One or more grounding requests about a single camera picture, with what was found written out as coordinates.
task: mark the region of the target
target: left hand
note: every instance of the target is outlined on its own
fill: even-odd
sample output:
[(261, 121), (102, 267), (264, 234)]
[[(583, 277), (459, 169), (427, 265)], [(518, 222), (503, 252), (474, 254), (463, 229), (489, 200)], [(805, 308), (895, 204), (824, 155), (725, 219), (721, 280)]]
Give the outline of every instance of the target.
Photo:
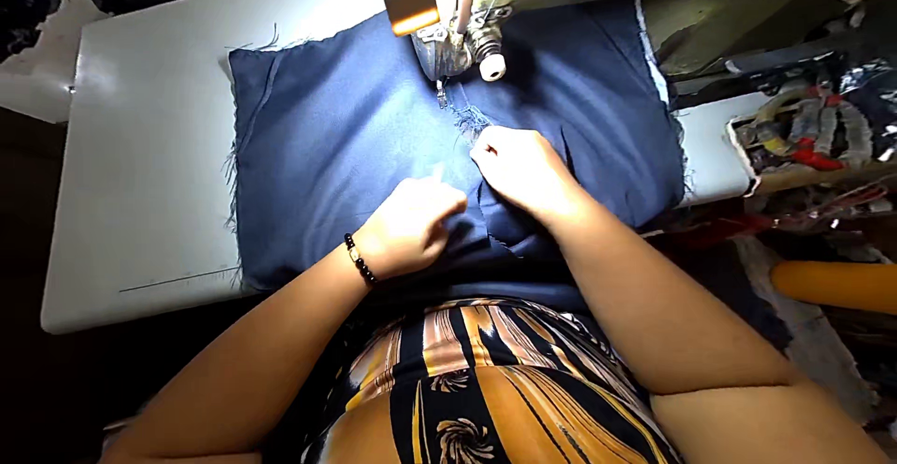
[(443, 219), (464, 212), (467, 195), (436, 178), (406, 178), (353, 235), (378, 279), (419, 271), (449, 241)]

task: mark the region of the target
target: fingers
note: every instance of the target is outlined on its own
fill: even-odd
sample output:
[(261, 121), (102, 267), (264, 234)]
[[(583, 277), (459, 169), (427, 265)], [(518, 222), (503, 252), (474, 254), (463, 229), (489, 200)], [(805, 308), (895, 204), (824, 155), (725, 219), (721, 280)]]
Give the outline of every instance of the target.
[(480, 137), (477, 138), (477, 143), (474, 144), (474, 149), (471, 152), (490, 151), (490, 149), (497, 152), (514, 131), (505, 126), (486, 126), (480, 133)]
[(442, 251), (445, 249), (446, 245), (449, 243), (449, 230), (445, 228), (441, 223), (436, 223), (433, 226), (432, 233), (430, 235), (430, 239), (427, 242), (427, 245), (423, 248), (423, 256), (426, 258), (436, 258)]
[(467, 209), (467, 194), (449, 184), (438, 184), (434, 194), (436, 194), (433, 199), (434, 221), (442, 221)]

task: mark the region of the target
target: patterned shirt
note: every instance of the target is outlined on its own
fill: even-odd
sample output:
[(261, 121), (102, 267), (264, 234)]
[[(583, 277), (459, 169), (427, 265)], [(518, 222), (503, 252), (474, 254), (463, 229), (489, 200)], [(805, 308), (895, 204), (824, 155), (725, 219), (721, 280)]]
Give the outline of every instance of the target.
[(675, 463), (595, 325), (521, 300), (394, 322), (340, 368), (303, 463)]

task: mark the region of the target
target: frayed fabric edge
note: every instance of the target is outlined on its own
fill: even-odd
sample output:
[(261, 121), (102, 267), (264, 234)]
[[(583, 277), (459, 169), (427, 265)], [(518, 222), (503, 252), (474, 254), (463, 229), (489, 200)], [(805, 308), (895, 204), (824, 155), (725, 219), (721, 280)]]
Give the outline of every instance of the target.
[(686, 174), (686, 171), (688, 169), (688, 156), (685, 155), (685, 149), (683, 148), (685, 130), (683, 129), (682, 124), (679, 122), (679, 119), (676, 117), (676, 114), (669, 111), (670, 98), (667, 79), (664, 77), (663, 73), (660, 72), (660, 68), (657, 66), (657, 59), (654, 56), (654, 49), (651, 47), (651, 40), (648, 38), (648, 24), (645, 23), (645, 11), (641, 7), (641, 0), (635, 0), (635, 18), (639, 22), (639, 39), (641, 40), (641, 48), (645, 54), (645, 62), (648, 63), (648, 70), (651, 73), (651, 79), (654, 80), (654, 85), (657, 88), (657, 96), (661, 101), (664, 102), (665, 105), (667, 105), (667, 115), (669, 116), (670, 123), (676, 129), (676, 136), (679, 140), (679, 152), (682, 157), (683, 195), (682, 199), (672, 204), (672, 206), (677, 206), (687, 196), (694, 194), (694, 190), (692, 189), (692, 185), (690, 184), (691, 175)]
[[(290, 48), (296, 45), (302, 45), (308, 42), (310, 38), (300, 38), (293, 42), (290, 42), (284, 46), (278, 46), (277, 42), (280, 40), (280, 33), (277, 31), (277, 24), (275, 23), (274, 35), (271, 37), (271, 41), (265, 45), (260, 45), (255, 48), (249, 48), (252, 44), (241, 45), (239, 47), (230, 47), (230, 50), (250, 50), (256, 52), (277, 52), (281, 50), (285, 50), (286, 48)], [(236, 101), (236, 91), (234, 90), (234, 101)], [(224, 179), (227, 182), (227, 185), (230, 187), (230, 210), (228, 212), (228, 217), (224, 221), (224, 227), (230, 230), (230, 234), (237, 236), (237, 172), (239, 171), (239, 161), (237, 160), (237, 131), (234, 129), (234, 139), (230, 142), (230, 152), (224, 160), (224, 163), (221, 167), (221, 172), (224, 174)], [(234, 270), (233, 275), (230, 278), (230, 287), (239, 287), (241, 292), (255, 292), (257, 288), (253, 287), (249, 283), (246, 282), (246, 279), (243, 276), (243, 256), (240, 249), (240, 241), (237, 242), (237, 266), (236, 270)]]

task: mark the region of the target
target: denim fabric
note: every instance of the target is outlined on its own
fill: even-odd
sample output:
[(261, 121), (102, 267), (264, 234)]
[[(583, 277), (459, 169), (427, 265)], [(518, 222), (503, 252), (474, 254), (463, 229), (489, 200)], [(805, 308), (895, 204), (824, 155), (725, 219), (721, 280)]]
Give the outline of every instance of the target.
[(678, 124), (651, 78), (633, 0), (521, 12), (502, 32), (505, 77), (487, 83), (474, 68), (450, 79), (445, 109), (386, 13), (320, 42), (232, 51), (244, 281), (286, 284), (399, 181), (442, 167), (468, 210), (448, 221), (437, 263), (383, 285), (390, 300), (483, 293), (584, 309), (554, 241), (483, 182), (470, 144), (489, 124), (538, 130), (590, 194), (639, 226), (682, 198)]

